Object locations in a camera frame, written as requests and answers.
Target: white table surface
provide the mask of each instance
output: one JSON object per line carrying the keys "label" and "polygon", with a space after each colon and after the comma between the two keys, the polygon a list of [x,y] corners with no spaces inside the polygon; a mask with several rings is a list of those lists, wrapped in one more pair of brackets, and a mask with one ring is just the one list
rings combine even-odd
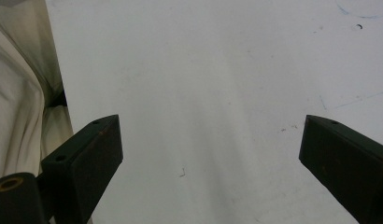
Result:
{"label": "white table surface", "polygon": [[357,223],[298,153],[306,114],[383,144],[383,1],[47,4],[75,131],[121,119],[95,224]]}

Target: white surface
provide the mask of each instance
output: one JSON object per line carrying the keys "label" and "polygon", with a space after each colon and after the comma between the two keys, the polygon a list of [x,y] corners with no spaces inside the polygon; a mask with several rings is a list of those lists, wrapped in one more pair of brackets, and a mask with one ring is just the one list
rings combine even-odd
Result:
{"label": "white surface", "polygon": [[298,153],[306,114],[383,144],[382,15],[339,1],[47,3],[75,131],[121,118],[126,160],[94,223],[356,223]]}

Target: white fabric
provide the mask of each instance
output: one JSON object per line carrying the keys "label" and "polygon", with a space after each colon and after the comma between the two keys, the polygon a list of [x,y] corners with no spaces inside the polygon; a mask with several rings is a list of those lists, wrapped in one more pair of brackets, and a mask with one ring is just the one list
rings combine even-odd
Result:
{"label": "white fabric", "polygon": [[37,175],[41,159],[71,136],[67,107],[44,113],[62,90],[45,2],[0,4],[0,177]]}

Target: black plastic part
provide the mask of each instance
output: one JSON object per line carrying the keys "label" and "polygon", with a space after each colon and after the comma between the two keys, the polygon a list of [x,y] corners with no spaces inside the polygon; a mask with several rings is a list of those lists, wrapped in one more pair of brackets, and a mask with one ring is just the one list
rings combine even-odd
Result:
{"label": "black plastic part", "polygon": [[57,224],[87,223],[122,158],[114,115],[91,122],[41,162]]}
{"label": "black plastic part", "polygon": [[383,223],[382,145],[308,115],[299,159],[360,223]]}
{"label": "black plastic part", "polygon": [[47,224],[35,176],[18,173],[0,178],[0,224]]}

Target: beige cloth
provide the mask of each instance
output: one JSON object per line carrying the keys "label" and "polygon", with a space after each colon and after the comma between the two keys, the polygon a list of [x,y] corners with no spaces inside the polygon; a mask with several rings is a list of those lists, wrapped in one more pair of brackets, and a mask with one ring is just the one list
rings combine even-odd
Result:
{"label": "beige cloth", "polygon": [[38,175],[40,161],[72,135],[44,0],[0,2],[0,177]]}

